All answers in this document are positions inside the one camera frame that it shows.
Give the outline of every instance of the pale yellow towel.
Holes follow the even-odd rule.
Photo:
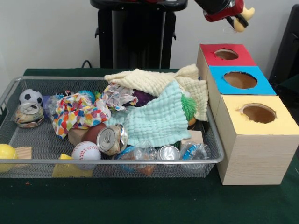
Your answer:
[[[187,92],[190,92],[198,105],[195,118],[206,121],[208,90],[205,80],[198,80],[198,68],[195,64],[181,68],[177,73],[143,71],[124,71],[114,75],[106,75],[105,80],[130,89],[140,90],[158,97],[168,83],[176,80]]]

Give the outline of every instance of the baseball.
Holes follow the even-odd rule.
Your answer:
[[[74,160],[100,160],[101,152],[99,151],[96,144],[90,141],[83,141],[76,145],[74,148],[71,158]],[[76,164],[79,169],[93,169],[97,164]]]

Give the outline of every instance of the black stand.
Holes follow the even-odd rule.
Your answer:
[[[284,83],[299,74],[299,5],[292,8],[269,82],[287,107],[299,108],[299,94]]]
[[[99,9],[101,68],[168,69],[176,16],[187,0],[127,2],[90,0]]]

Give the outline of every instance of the green table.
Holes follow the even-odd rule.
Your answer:
[[[101,76],[102,69],[27,70],[27,76]],[[299,161],[280,186],[205,179],[0,179],[0,220],[26,223],[299,223]]]

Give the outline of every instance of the blue lid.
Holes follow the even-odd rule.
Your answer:
[[[262,71],[256,66],[210,66],[210,70],[216,82],[218,91],[223,95],[276,95],[267,78],[264,76]],[[257,81],[257,83],[252,87],[246,89],[234,87],[231,84],[229,84],[224,78],[224,76],[226,74],[229,74],[230,72],[241,72],[243,74],[247,74],[247,76],[252,76]]]

